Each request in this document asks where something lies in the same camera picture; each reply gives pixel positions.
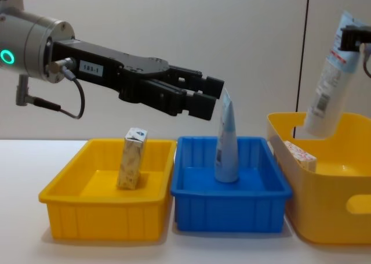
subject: yellow plastic bin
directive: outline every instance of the yellow plastic bin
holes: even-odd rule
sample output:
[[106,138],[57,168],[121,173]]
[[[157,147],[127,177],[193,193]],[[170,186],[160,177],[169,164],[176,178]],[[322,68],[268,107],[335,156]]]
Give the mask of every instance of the yellow plastic bin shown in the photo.
[[93,139],[44,188],[58,239],[154,241],[169,210],[174,140],[147,140],[136,190],[118,190],[123,139]]
[[[345,113],[331,138],[292,138],[304,119],[305,113],[268,116],[268,140],[293,189],[287,217],[314,243],[371,244],[371,120]],[[285,140],[316,156],[316,173],[298,164]]]

